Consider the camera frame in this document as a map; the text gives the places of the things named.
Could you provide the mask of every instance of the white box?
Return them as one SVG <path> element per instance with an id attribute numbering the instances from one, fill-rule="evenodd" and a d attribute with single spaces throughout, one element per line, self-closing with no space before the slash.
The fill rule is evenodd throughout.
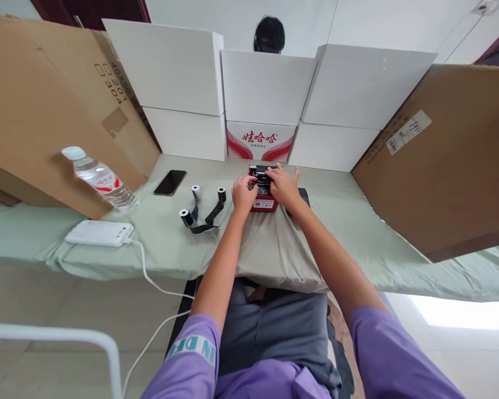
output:
<path id="1" fill-rule="evenodd" d="M 206 30 L 103 19 L 140 105 L 224 113 L 223 37 Z"/>
<path id="2" fill-rule="evenodd" d="M 143 107 L 163 153 L 225 161 L 227 155 L 224 116 L 194 114 Z"/>
<path id="3" fill-rule="evenodd" d="M 315 58 L 222 50 L 228 121 L 297 126 Z"/>
<path id="4" fill-rule="evenodd" d="M 289 165 L 350 172 L 379 130 L 300 122 Z"/>
<path id="5" fill-rule="evenodd" d="M 286 162 L 295 132 L 295 126 L 227 121 L 227 151 L 232 158 Z"/>
<path id="6" fill-rule="evenodd" d="M 436 58 L 435 53 L 326 44 L 302 120 L 381 130 Z"/>

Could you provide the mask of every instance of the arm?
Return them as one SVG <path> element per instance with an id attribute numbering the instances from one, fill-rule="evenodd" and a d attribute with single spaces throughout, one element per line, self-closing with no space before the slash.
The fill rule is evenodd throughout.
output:
<path id="1" fill-rule="evenodd" d="M 325 282 L 340 305 L 353 338 L 366 398 L 464 399 L 394 319 L 355 261 L 329 233 L 277 164 L 266 173 L 272 194 L 299 223 Z"/>
<path id="2" fill-rule="evenodd" d="M 216 390 L 220 336 L 233 289 L 242 229 L 257 198 L 248 190 L 254 177 L 233 184 L 235 209 L 174 344 L 141 399 L 211 399 Z"/>
<path id="3" fill-rule="evenodd" d="M 296 219 L 307 239 L 316 265 L 337 299 L 344 319 L 351 328 L 353 313 L 369 306 L 388 311 L 371 282 L 340 243 L 303 201 L 298 191 L 299 168 L 292 178 L 277 164 L 266 174 L 273 180 L 272 195 Z"/>
<path id="4" fill-rule="evenodd" d="M 257 198 L 258 190 L 248 190 L 248 183 L 256 179 L 253 176 L 239 177 L 233 184 L 235 210 L 203 275 L 190 312 L 191 316 L 198 313 L 209 315 L 218 324 L 220 332 L 226 321 L 227 306 L 235 280 L 242 230 Z"/>

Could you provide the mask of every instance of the charging cable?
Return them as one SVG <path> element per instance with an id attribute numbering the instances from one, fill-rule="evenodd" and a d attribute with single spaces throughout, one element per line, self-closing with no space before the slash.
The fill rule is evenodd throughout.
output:
<path id="1" fill-rule="evenodd" d="M 168 294 L 168 295 L 175 295 L 175 296 L 181 296 L 183 298 L 190 298 L 192 300 L 194 300 L 194 297 L 193 296 L 190 296 L 190 295 L 187 295 L 187 294 L 179 294 L 179 293 L 173 293 L 173 292 L 170 292 L 170 291 L 164 291 L 163 288 L 159 287 L 157 284 L 154 283 L 154 281 L 150 278 L 150 276 L 148 276 L 148 273 L 146 271 L 146 254 L 144 252 L 144 246 L 141 242 L 139 241 L 136 241 L 136 240 L 133 240 L 131 238 L 126 238 L 123 240 L 123 243 L 124 244 L 129 244 L 129 243 L 135 243 L 137 244 L 139 247 L 140 247 L 140 253 L 142 255 L 142 274 L 144 275 L 144 278 L 151 284 L 153 285 L 155 288 L 157 288 L 159 291 L 161 291 L 162 293 L 164 294 Z M 129 369 L 128 371 L 128 375 L 126 376 L 126 379 L 124 381 L 124 387 L 122 388 L 122 398 L 125 399 L 126 397 L 126 392 L 128 390 L 128 382 L 129 382 L 129 378 L 131 377 L 131 374 L 133 373 L 133 370 L 135 369 L 135 367 L 137 366 L 137 364 L 139 364 L 139 361 L 140 359 L 142 358 L 142 356 L 144 355 L 144 353 L 146 353 L 146 351 L 148 350 L 148 348 L 150 347 L 151 343 L 153 342 L 153 340 L 155 339 L 155 337 L 157 336 L 157 334 L 159 333 L 159 331 L 161 330 L 161 328 L 170 320 L 172 319 L 176 319 L 178 318 L 179 316 L 184 316 L 186 314 L 189 314 L 190 313 L 190 310 L 187 310 L 186 312 L 183 312 L 183 313 L 178 313 L 174 316 L 170 316 L 169 318 L 167 318 L 165 321 L 163 321 L 159 327 L 157 327 L 157 330 L 155 330 L 154 334 L 151 336 L 150 340 L 148 341 L 148 343 L 146 344 L 146 346 L 144 347 L 144 349 L 142 350 L 142 352 L 140 353 L 139 357 L 137 357 L 137 359 L 135 360 L 135 362 L 133 363 L 133 365 L 131 366 L 131 368 Z"/>

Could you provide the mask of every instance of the plastic bottle cap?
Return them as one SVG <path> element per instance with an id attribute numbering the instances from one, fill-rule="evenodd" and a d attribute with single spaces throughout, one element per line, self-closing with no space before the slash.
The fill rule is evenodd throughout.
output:
<path id="1" fill-rule="evenodd" d="M 62 149 L 61 154 L 63 154 L 71 161 L 75 161 L 87 156 L 87 154 L 85 154 L 85 151 L 83 151 L 81 147 L 76 146 Z"/>

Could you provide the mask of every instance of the barcode label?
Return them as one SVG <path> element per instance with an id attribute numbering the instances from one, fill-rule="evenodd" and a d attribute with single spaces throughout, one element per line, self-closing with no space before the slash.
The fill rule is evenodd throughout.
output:
<path id="1" fill-rule="evenodd" d="M 402 149 L 410 140 L 416 137 L 423 129 L 432 123 L 431 119 L 422 110 L 419 110 L 405 125 L 386 141 L 388 151 L 393 155 Z"/>
<path id="2" fill-rule="evenodd" d="M 273 199 L 258 199 L 255 201 L 253 208 L 273 208 Z"/>

